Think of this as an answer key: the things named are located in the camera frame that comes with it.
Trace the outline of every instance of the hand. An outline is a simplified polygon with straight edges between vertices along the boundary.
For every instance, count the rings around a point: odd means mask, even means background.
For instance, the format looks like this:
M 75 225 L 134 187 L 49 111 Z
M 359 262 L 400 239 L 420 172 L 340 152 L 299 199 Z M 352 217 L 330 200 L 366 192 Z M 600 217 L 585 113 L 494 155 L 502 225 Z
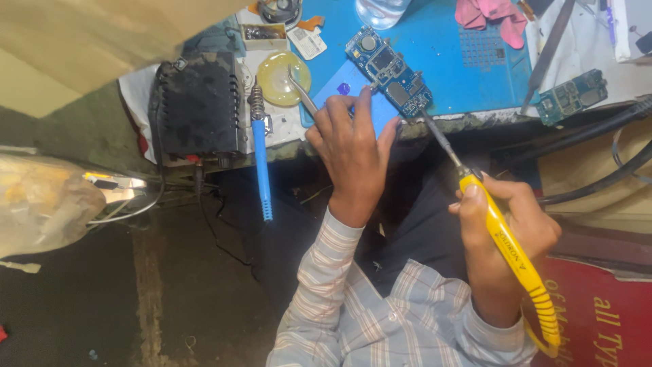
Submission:
M 349 109 L 355 105 L 353 121 Z M 360 97 L 334 95 L 317 111 L 306 138 L 317 149 L 333 181 L 331 214 L 343 224 L 361 228 L 385 189 L 389 150 L 400 118 L 390 120 L 378 141 L 371 122 L 371 89 Z
M 529 185 L 497 181 L 484 175 L 484 187 L 495 199 L 504 200 L 507 225 L 527 257 L 536 266 L 561 236 L 561 227 L 545 214 Z M 476 185 L 458 191 L 460 202 L 449 206 L 459 215 L 466 250 L 469 284 L 480 316 L 495 327 L 513 325 L 519 315 L 523 289 L 486 228 L 487 199 Z

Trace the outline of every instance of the concrete floor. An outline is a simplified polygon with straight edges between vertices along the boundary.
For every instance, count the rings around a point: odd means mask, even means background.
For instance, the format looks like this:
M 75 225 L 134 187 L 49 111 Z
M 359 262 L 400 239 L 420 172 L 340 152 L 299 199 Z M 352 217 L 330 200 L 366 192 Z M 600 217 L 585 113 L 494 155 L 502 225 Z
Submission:
M 239 234 L 213 225 L 242 257 Z M 262 290 L 214 246 L 196 205 L 153 210 L 145 231 L 112 224 L 9 260 L 43 267 L 0 267 L 0 366 L 264 366 L 274 343 Z

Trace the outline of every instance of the yellow soldering iron handle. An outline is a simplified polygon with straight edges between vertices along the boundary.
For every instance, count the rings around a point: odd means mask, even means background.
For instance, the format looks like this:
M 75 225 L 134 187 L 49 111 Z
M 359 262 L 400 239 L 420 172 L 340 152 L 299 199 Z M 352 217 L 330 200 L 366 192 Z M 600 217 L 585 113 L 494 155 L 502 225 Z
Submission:
M 509 267 L 512 268 L 512 271 L 516 274 L 516 278 L 532 298 L 535 308 L 537 309 L 537 316 L 539 317 L 539 324 L 541 324 L 543 338 L 549 343 L 549 345 L 544 345 L 537 338 L 535 333 L 532 331 L 532 328 L 527 323 L 527 320 L 524 319 L 526 322 L 527 333 L 541 351 L 546 353 L 549 357 L 555 358 L 557 357 L 557 347 L 559 347 L 560 343 L 559 325 L 557 323 L 555 309 L 550 300 L 550 295 L 548 294 L 546 287 L 543 285 L 539 273 L 527 258 L 521 245 L 518 244 L 512 231 L 507 226 L 505 217 L 500 212 L 493 198 L 489 195 L 478 177 L 470 174 L 462 178 L 460 180 L 460 189 L 464 193 L 468 185 L 471 184 L 478 185 L 482 190 L 484 190 L 487 202 L 489 203 L 486 222 L 487 229 L 489 230 L 491 237 L 494 239 L 496 246 L 498 246 L 498 249 L 503 254 L 505 260 L 507 260 Z

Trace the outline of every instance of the striped shirt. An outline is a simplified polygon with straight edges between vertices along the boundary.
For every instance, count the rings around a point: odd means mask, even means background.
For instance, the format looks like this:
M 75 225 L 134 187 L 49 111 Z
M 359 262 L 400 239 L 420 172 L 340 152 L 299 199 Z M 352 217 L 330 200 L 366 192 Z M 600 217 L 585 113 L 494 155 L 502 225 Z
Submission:
M 536 349 L 522 319 L 506 329 L 485 323 L 459 279 L 409 260 L 382 298 L 353 261 L 362 231 L 326 211 L 268 366 L 529 365 Z

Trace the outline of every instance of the right hand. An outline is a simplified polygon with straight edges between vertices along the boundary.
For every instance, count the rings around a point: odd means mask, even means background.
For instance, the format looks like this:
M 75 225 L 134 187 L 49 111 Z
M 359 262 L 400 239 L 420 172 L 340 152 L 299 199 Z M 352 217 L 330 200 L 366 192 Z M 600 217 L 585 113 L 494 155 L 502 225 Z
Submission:
M 561 227 L 541 210 L 529 185 L 497 181 L 484 175 L 484 187 L 495 199 L 504 200 L 509 211 L 503 213 L 507 225 L 527 257 L 536 266 L 554 247 Z M 481 187 L 470 185 L 460 202 L 449 211 L 460 217 L 462 241 L 471 294 L 482 318 L 495 327 L 506 328 L 516 322 L 523 287 L 494 243 L 486 227 L 487 198 Z

